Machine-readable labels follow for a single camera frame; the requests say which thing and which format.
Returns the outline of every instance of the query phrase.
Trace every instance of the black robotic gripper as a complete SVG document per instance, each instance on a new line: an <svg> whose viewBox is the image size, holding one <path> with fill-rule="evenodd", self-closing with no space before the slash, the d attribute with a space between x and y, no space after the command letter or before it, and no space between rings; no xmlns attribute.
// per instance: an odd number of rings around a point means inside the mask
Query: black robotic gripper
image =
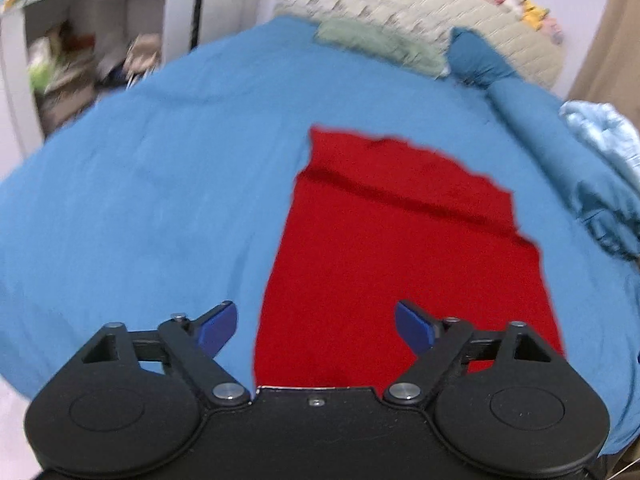
<svg viewBox="0 0 640 480"><path fill-rule="evenodd" d="M213 359L237 320L225 301L155 331L102 327L26 413L39 480L601 477L606 407L524 323L480 332L401 301L417 360L382 398L269 387L252 399ZM468 372L478 360L493 363Z"/></svg>

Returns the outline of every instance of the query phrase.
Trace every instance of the red garment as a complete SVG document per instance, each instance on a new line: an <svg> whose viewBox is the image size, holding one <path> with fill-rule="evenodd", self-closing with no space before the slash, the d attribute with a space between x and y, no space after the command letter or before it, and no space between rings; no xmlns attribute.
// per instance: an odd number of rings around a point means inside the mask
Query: red garment
<svg viewBox="0 0 640 480"><path fill-rule="evenodd" d="M415 360L394 306L560 340L536 247L511 198L439 154L395 139L311 129L258 329L257 384L375 386Z"/></svg>

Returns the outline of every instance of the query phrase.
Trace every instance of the blue bedspread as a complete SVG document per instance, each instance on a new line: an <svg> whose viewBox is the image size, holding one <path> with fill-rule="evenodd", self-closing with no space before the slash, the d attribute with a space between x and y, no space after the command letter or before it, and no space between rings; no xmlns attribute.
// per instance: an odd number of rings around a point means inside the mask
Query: blue bedspread
<svg viewBox="0 0 640 480"><path fill-rule="evenodd" d="M0 373L33 396L107 321L148 330L231 298L239 330L219 362L250 386L306 134L322 123L437 148L514 191L569 361L609 409L604 452L620 450L640 428L633 264L575 221L483 91L313 44L313 32L278 18L204 46L100 102L0 186Z"/></svg>

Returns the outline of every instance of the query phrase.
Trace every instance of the headboard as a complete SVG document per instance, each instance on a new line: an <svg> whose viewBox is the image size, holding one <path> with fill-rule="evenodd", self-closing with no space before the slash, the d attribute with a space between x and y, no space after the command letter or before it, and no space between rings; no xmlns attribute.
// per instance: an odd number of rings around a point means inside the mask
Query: headboard
<svg viewBox="0 0 640 480"><path fill-rule="evenodd" d="M312 20L352 16L398 28L443 50L453 26L474 28L531 82L549 89L562 70L561 46L484 0L279 0L276 13L284 12Z"/></svg>

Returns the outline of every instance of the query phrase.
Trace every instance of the beige curtain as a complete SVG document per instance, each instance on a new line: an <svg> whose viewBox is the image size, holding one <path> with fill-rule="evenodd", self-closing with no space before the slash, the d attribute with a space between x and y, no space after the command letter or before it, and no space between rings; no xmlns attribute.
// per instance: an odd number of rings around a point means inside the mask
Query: beige curtain
<svg viewBox="0 0 640 480"><path fill-rule="evenodd" d="M640 0L609 0L569 99L612 103L640 128Z"/></svg>

